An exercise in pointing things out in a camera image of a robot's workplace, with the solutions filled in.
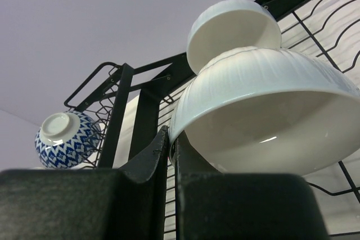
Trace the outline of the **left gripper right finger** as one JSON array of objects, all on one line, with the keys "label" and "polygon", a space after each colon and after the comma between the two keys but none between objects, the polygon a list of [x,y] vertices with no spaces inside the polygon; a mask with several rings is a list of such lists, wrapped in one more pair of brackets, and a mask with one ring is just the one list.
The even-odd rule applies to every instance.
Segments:
[{"label": "left gripper right finger", "polygon": [[189,143],[174,142],[178,239],[328,239],[300,176],[220,173]]}]

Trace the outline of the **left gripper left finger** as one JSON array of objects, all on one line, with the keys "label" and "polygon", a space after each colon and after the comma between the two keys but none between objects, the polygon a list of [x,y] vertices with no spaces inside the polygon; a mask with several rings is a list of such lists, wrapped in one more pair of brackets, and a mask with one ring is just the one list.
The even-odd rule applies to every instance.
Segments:
[{"label": "left gripper left finger", "polygon": [[118,169],[1,172],[2,239],[163,239],[168,130]]}]

